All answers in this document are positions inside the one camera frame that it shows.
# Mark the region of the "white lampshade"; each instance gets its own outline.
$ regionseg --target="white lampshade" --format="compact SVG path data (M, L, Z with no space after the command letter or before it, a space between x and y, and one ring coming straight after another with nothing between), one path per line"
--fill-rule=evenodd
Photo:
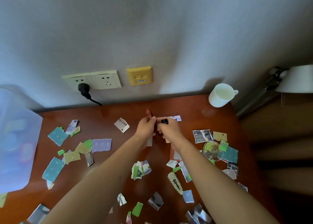
M276 88L278 92L313 93L313 65L296 66L289 69Z

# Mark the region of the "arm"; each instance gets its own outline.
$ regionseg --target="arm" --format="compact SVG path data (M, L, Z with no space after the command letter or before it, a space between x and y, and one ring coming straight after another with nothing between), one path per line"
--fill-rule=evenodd
M134 136L72 188L42 224L103 223L137 156L152 136L156 118L143 118Z
M183 159L216 223L278 223L252 195L214 166L182 135L176 120L167 118L169 124L163 124L161 119L164 118L157 118L158 131Z

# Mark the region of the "brown desk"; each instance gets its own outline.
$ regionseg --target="brown desk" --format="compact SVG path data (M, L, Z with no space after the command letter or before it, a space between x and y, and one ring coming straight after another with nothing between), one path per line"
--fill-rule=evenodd
M135 133L139 120L146 116L147 108L151 109L153 115L157 117L180 115L182 121L179 125L184 136L199 150L202 149L203 143L195 144L193 130L211 129L211 131L227 133L229 145L239 151L239 176L236 182L247 186L249 193L278 220L281 220L267 187L260 180L259 168L252 157L249 144L232 105L228 103L224 107L214 108L209 104L208 95L197 95L41 113L44 120L30 182L24 189L8 194L4 207L0 209L1 223L16 224L27 219L40 203L52 209L75 184L104 162ZM114 125L120 117L130 125L124 134ZM63 126L66 129L72 119L80 121L81 132L67 138L62 147L58 147L47 135L57 126ZM48 190L46 181L41 177L51 159L54 156L58 157L57 151L60 149L73 151L79 142L90 138L112 138L111 151L92 153L95 163L90 167L87 167L85 157L81 155L81 160L64 167L55 180L54 187ZM185 214L188 209L198 202L204 207L193 182L186 183L181 171L176 173L177 177L184 190L192 189L195 203L185 203L182 196L173 188L167 178L167 174L172 170L166 166L169 157L170 145L165 143L162 137L155 136L153 146L145 148L138 157L140 161L148 160L152 169L151 173L140 180L134 181L129 178L126 181L122 193L127 204L120 207L116 200L113 205L113 214L108 215L106 223L125 223L127 212L131 211L137 202L142 202L144 205L139 217L131 216L134 224L187 222ZM227 168L227 164L223 161L217 162L216 166L221 170ZM147 204L155 191L164 200L159 211Z

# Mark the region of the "electrical outlet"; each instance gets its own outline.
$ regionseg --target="electrical outlet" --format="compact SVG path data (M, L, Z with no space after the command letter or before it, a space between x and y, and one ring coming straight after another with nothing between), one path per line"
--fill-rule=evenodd
M122 87L116 70L91 72L90 81L93 85L93 89L95 90Z
M80 83L86 83L92 89L91 82L88 79L89 76L90 76L90 73L80 73L80 74L62 76L62 78L74 91L79 92L78 85Z

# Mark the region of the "plastic storage box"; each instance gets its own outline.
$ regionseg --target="plastic storage box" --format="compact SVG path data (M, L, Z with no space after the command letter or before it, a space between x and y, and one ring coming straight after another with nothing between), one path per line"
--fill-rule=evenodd
M41 123L41 116L0 89L0 194L28 184Z

